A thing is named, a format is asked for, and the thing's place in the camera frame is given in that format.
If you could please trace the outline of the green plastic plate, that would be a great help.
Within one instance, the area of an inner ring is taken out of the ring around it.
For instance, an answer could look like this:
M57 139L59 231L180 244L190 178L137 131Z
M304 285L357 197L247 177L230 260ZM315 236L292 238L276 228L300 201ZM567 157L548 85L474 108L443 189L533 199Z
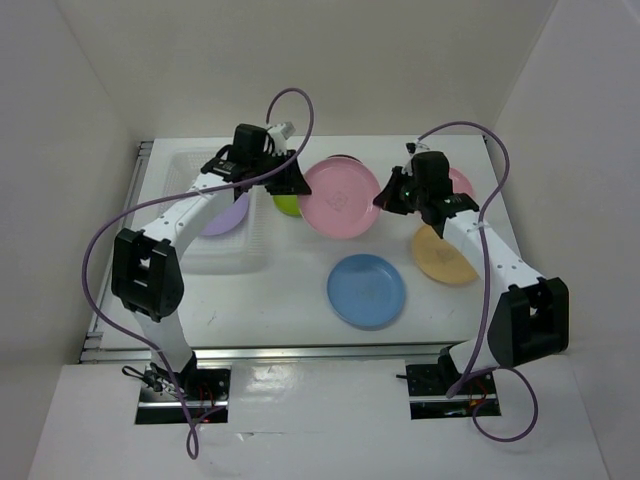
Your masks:
M274 195L272 199L279 212L291 217L301 216L296 195Z

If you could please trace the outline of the pink plastic plate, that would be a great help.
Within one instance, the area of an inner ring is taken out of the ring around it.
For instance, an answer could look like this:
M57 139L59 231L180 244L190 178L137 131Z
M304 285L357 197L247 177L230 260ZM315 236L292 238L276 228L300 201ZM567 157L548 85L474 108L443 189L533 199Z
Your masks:
M471 181L460 170L451 167L449 169L449 178L455 194L466 194L472 199L475 198L475 191Z
M332 239L364 234L378 219L373 205L381 192L375 175L363 164L346 158L327 158L304 174L312 194L298 197L301 215L317 233Z

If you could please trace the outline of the purple plastic plate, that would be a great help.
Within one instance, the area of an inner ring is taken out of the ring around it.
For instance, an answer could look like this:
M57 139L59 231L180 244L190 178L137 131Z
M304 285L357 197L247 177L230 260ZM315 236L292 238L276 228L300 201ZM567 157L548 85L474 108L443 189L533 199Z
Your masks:
M249 194L243 193L226 210L217 215L201 231L203 237L214 237L225 234L242 223L249 210Z

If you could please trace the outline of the blue floral ceramic plate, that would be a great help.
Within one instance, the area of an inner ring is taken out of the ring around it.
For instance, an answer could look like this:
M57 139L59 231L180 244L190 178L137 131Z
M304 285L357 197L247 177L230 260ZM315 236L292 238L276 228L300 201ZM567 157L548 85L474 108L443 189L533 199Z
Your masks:
M332 154L332 155L329 155L327 158L346 158L346 159L350 159L350 160L354 160L359 163L362 163L362 161L359 158L349 154L344 154L344 153Z

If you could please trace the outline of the beige plastic plate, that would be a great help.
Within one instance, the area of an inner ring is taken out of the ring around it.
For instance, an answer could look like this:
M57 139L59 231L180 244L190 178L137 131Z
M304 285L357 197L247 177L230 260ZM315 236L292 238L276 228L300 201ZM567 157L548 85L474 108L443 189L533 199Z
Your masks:
M461 286L478 277L465 257L430 226L422 226L414 233L411 253L417 267L437 282Z

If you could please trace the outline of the blue plastic plate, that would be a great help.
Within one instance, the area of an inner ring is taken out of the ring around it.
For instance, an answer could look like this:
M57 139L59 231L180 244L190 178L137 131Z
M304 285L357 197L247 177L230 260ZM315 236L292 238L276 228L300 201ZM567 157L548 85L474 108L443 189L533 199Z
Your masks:
M356 254L343 258L327 278L326 293L334 313L361 330L381 330L402 312L406 287L397 269L382 257Z

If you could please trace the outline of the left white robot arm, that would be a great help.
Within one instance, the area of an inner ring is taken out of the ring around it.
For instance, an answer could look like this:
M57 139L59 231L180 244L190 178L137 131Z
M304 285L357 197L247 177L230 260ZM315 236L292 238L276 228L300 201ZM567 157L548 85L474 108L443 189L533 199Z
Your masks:
M163 388L187 399L202 376L178 315L185 286L180 261L205 226L238 193L264 185L275 193L309 193L298 151L268 135L254 146L223 146L200 169L190 188L167 197L169 208L139 230L124 228L114 239L111 291L142 332L137 340L152 351L151 365Z

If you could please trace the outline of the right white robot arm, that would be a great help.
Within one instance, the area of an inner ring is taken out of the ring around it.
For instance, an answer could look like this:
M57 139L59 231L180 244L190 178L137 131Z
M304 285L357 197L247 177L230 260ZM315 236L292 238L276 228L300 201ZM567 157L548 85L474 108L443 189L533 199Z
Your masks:
M475 339L445 349L437 379L452 397L472 378L513 368L564 351L569 344L569 292L559 278L546 279L493 231L487 207L456 193L450 164L439 151L410 151L386 186L370 200L373 208L398 215L418 213L484 281Z

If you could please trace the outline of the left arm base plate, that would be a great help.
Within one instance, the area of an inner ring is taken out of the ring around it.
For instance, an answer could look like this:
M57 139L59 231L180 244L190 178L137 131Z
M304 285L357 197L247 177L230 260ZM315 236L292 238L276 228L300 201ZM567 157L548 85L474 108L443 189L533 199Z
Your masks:
M139 371L125 366L122 373L141 382L136 425L174 425L185 424L175 386L163 378L151 367ZM205 424L223 424L228 422L231 369L202 369L197 372L195 384L182 395L186 407L194 420Z

